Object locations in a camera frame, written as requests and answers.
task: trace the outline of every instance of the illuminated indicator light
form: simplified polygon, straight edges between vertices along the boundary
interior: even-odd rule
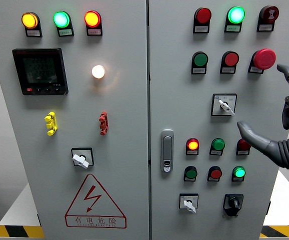
[[[201,24],[205,24],[211,19],[211,11],[208,8],[198,9],[195,18]]]
[[[193,61],[194,61],[195,65],[197,65],[198,67],[202,67],[202,66],[206,65],[206,63],[208,62],[208,57],[204,53],[198,53],[194,57]]]
[[[221,151],[225,148],[225,141],[221,138],[217,138],[215,140],[212,141],[211,146],[217,150],[217,151]]]
[[[260,17],[267,24],[273,24],[278,16],[279,10],[276,6],[265,6],[260,12]]]
[[[69,25],[70,23],[70,18],[69,15],[64,12],[64,11],[57,11],[54,15],[53,15],[53,21],[54,24],[58,27],[58,28],[65,28]]]
[[[211,177],[213,179],[219,179],[222,175],[223,173],[220,170],[214,170],[211,172]]]
[[[242,178],[246,175],[246,170],[243,166],[236,166],[233,169],[233,175],[235,175],[237,178]]]
[[[92,75],[96,78],[96,79],[101,79],[104,77],[105,75],[105,68],[101,65],[96,65],[92,68]]]
[[[90,28],[98,27],[101,22],[100,14],[96,11],[87,11],[84,15],[84,21]]]
[[[26,12],[21,17],[22,24],[27,29],[34,29],[38,26],[38,18],[33,12]]]
[[[186,146],[192,151],[197,150],[199,148],[199,141],[195,138],[190,138],[186,141]]]
[[[198,143],[196,141],[192,141],[192,142],[189,143],[188,148],[190,150],[196,150],[198,148],[198,146],[199,145],[198,145]]]
[[[276,62],[276,54],[269,48],[264,48],[256,52],[253,57],[254,65],[261,70],[271,68]]]
[[[226,65],[232,67],[239,61],[239,56],[235,52],[231,52],[225,56],[224,62]]]
[[[198,175],[198,173],[195,170],[189,170],[186,172],[185,175],[188,179],[194,179]]]
[[[249,145],[249,143],[247,143],[247,142],[246,142],[245,140],[243,140],[243,139],[240,139],[240,140],[238,141],[238,147],[239,147],[239,149],[242,150],[242,151],[249,151],[250,148],[251,148],[251,146]]]
[[[232,24],[239,24],[245,18],[245,10],[241,6],[234,6],[228,12],[228,19]]]

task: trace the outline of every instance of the triangular warning sign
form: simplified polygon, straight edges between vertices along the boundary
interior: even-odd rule
[[[127,228],[127,218],[109,193],[88,174],[65,214],[67,227]]]

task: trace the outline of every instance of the yellow black hazard stripe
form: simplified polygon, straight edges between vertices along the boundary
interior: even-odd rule
[[[263,226],[260,238],[289,238],[289,226]]]
[[[45,235],[41,226],[0,225],[0,238],[3,237],[44,239]]]

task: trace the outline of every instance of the robotic hand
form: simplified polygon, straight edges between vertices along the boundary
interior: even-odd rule
[[[289,67],[286,65],[277,65],[279,72],[284,74],[284,77],[289,85]],[[283,128],[289,129],[289,96],[285,99],[285,104],[282,112]],[[289,139],[283,141],[270,140],[254,132],[251,126],[245,121],[237,123],[241,137],[252,147],[266,155],[275,164],[282,168],[289,169]]]

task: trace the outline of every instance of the digital power meter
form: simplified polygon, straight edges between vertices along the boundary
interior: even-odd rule
[[[61,48],[12,50],[23,95],[68,93]]]

